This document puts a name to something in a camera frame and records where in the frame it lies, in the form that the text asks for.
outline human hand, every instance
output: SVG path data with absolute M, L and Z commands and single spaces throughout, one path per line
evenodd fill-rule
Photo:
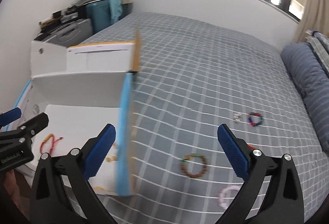
M 22 201 L 21 201 L 20 193 L 19 193 L 19 187 L 16 183 L 16 177 L 15 177 L 13 170 L 8 171 L 6 173 L 6 177 L 5 177 L 3 185 L 4 185 L 4 188 L 6 189 L 6 191 L 8 192 L 9 196 L 11 197 L 11 199 L 17 206 L 17 208 L 22 213 L 24 213 Z

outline bed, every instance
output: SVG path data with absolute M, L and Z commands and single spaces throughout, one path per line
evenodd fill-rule
M 118 223 L 206 223 L 223 214 L 219 192 L 241 186 L 217 141 L 226 123 L 236 137 L 268 156 L 292 155 L 304 197 L 305 220 L 329 192 L 328 157 L 323 152 L 300 94 L 280 53 L 253 36 L 183 17 L 134 13 L 84 43 L 129 41 L 136 28 L 143 40 L 134 86 L 135 192 L 100 200 Z M 249 112 L 264 123 L 252 127 Z M 233 121 L 241 113 L 240 123 Z M 186 177 L 180 161 L 205 155 L 206 174 Z M 193 173 L 201 170 L 191 162 Z M 255 215 L 267 179 L 250 213 Z M 228 192 L 227 204 L 236 191 Z

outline brown beaded bracelet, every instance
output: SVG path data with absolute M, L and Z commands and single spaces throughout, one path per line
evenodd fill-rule
M 203 162 L 202 170 L 199 174 L 190 174 L 190 173 L 188 173 L 187 169 L 185 168 L 185 162 L 189 161 L 191 158 L 194 158 L 194 157 L 201 158 L 201 160 Z M 185 158 L 182 159 L 182 161 L 181 161 L 181 170 L 183 171 L 183 173 L 185 175 L 187 175 L 188 177 L 190 177 L 192 179 L 199 178 L 199 177 L 203 176 L 207 171 L 207 159 L 205 158 L 204 155 L 201 155 L 201 154 L 192 153 L 190 155 L 186 155 Z

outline blue towel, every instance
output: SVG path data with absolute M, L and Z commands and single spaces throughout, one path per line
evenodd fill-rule
M 115 24 L 122 14 L 121 0 L 109 0 L 111 9 L 111 24 Z

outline red string bracelet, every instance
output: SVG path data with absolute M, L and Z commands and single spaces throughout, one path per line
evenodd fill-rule
M 47 143 L 48 140 L 50 140 L 50 138 L 52 139 L 51 140 L 51 147 L 50 147 L 50 150 L 49 150 L 49 155 L 51 156 L 56 144 L 63 139 L 63 137 L 60 137 L 59 139 L 55 139 L 55 135 L 53 133 L 49 134 L 41 143 L 40 145 L 40 148 L 39 148 L 39 152 L 40 154 L 43 154 L 42 152 L 42 148 L 43 148 L 43 145 L 45 145 Z

